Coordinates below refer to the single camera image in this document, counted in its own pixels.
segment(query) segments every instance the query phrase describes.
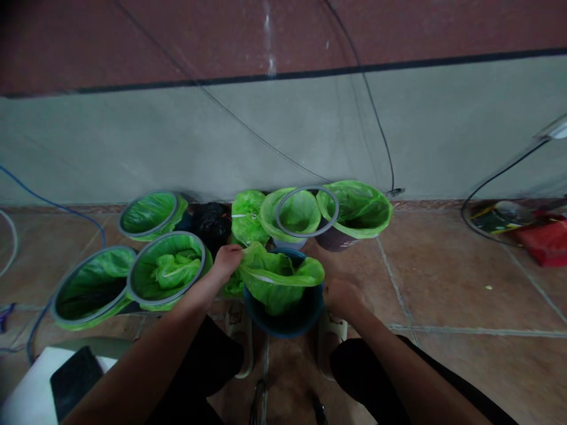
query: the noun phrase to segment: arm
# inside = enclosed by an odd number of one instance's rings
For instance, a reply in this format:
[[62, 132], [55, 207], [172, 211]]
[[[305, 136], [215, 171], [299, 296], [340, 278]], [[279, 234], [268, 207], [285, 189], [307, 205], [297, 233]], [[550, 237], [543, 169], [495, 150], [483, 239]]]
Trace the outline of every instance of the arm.
[[331, 280], [325, 288], [325, 304], [349, 322], [376, 354], [413, 424], [490, 424], [461, 393], [366, 308], [353, 283]]
[[207, 310], [242, 259], [222, 247], [213, 268], [81, 400], [64, 425], [142, 424], [169, 387]]

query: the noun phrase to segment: person's right hand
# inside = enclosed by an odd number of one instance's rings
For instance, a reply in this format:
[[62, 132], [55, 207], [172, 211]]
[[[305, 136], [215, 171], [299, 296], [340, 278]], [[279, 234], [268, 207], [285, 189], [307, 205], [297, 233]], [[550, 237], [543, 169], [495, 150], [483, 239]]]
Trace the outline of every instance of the person's right hand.
[[334, 316], [347, 322], [360, 309], [367, 308], [364, 293], [355, 284], [354, 279], [349, 279], [347, 276], [332, 277], [325, 282], [323, 301]]
[[238, 244], [220, 247], [217, 257], [214, 259], [211, 272], [217, 276], [221, 284], [229, 281], [230, 275], [242, 261], [242, 255], [242, 247]]

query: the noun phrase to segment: black phone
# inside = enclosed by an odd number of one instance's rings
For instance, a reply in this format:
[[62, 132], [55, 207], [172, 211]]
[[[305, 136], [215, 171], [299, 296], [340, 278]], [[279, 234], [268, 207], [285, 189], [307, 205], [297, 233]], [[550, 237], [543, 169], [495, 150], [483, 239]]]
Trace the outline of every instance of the black phone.
[[102, 375], [100, 364], [88, 346], [78, 350], [55, 371], [50, 384], [59, 423], [63, 422]]

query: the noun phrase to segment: white slipper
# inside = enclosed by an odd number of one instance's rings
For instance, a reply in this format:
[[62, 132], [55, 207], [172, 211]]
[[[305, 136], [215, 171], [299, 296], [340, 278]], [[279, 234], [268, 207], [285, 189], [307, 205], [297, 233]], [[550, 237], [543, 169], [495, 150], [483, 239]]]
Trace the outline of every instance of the white slipper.
[[329, 381], [334, 381], [335, 378], [332, 375], [327, 375], [321, 369], [321, 364], [323, 363], [323, 337], [326, 334], [335, 334], [338, 336], [340, 342], [344, 342], [347, 340], [347, 332], [347, 321], [333, 317], [329, 310], [325, 310], [325, 312], [319, 318], [319, 333], [317, 335], [317, 366], [319, 367], [321, 375], [323, 375], [323, 377], [325, 377]]
[[241, 372], [235, 376], [237, 379], [244, 379], [250, 372], [252, 372], [252, 367], [254, 366], [254, 356], [252, 352], [252, 320], [248, 315], [248, 311], [244, 307], [244, 304], [240, 302], [233, 302], [226, 312], [224, 317], [224, 325], [226, 328], [226, 334], [232, 338], [235, 334], [245, 334], [248, 340], [248, 353], [249, 353], [249, 364], [248, 369]]

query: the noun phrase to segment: plastic bag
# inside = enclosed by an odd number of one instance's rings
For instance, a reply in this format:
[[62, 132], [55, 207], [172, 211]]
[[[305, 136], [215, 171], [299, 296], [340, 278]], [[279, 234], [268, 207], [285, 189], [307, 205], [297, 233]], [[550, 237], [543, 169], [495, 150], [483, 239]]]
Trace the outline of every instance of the plastic bag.
[[194, 250], [184, 250], [176, 255], [165, 254], [156, 260], [158, 265], [152, 276], [161, 289], [171, 289], [189, 283], [201, 266], [201, 255]]
[[[65, 320], [74, 321], [96, 313], [113, 302], [126, 287], [126, 278], [136, 254], [128, 249], [105, 251], [82, 266], [66, 284], [55, 301], [57, 313]], [[96, 323], [72, 326], [72, 329], [91, 328], [120, 312], [132, 301], [124, 297]]]
[[[166, 254], [175, 256], [178, 253], [192, 250], [196, 253], [199, 259], [202, 258], [203, 251], [198, 243], [198, 240], [190, 234], [172, 234], [160, 241], [154, 242], [151, 246], [148, 246], [147, 250], [140, 253], [139, 259], [132, 269], [132, 274], [130, 276], [131, 290], [134, 291], [140, 298], [148, 301], [155, 301], [168, 298], [176, 293], [180, 292], [183, 288], [187, 287], [191, 280], [184, 280], [183, 282], [177, 284], [175, 287], [163, 288], [156, 280], [156, 275], [154, 271], [158, 267], [158, 259]], [[201, 276], [207, 273], [210, 267], [213, 265], [213, 258], [210, 252], [206, 251], [206, 263], [203, 266], [203, 271]], [[171, 306], [154, 306], [148, 308], [147, 306], [140, 303], [144, 309], [155, 309], [164, 310], [169, 309], [175, 304], [171, 303]]]
[[259, 242], [253, 242], [243, 254], [238, 271], [252, 296], [272, 316], [292, 308], [306, 287], [320, 285], [325, 278], [325, 270], [316, 259], [307, 257], [294, 268], [288, 256], [268, 253]]
[[[284, 196], [296, 188], [285, 188], [270, 193], [260, 208], [260, 222], [264, 230], [274, 239], [283, 242], [299, 243], [301, 238], [288, 235], [278, 226], [276, 208]], [[281, 209], [280, 220], [289, 231], [296, 233], [313, 233], [321, 221], [321, 213], [317, 199], [308, 191], [294, 194]]]
[[[337, 230], [356, 239], [368, 239], [378, 236], [390, 223], [392, 205], [372, 186], [356, 180], [343, 180], [324, 187], [338, 199], [338, 220], [333, 225]], [[321, 215], [331, 221], [335, 211], [333, 199], [329, 194], [319, 191], [317, 203]]]
[[227, 207], [216, 202], [199, 205], [193, 214], [191, 232], [199, 236], [213, 258], [230, 237], [230, 216]]
[[244, 281], [238, 269], [230, 276], [230, 280], [223, 286], [223, 294], [227, 298], [242, 298], [244, 296]]
[[[171, 212], [175, 208], [175, 197], [177, 197], [178, 207], [173, 217], [169, 220]], [[120, 226], [128, 233], [144, 233], [159, 226], [164, 221], [166, 225], [157, 231], [144, 235], [128, 235], [137, 241], [152, 241], [159, 236], [170, 233], [175, 226], [182, 220], [183, 214], [187, 210], [188, 202], [180, 195], [171, 192], [156, 192], [148, 194], [132, 205], [121, 218]]]
[[236, 195], [232, 203], [232, 234], [246, 246], [254, 241], [265, 245], [270, 239], [259, 219], [265, 199], [262, 192], [249, 190]]

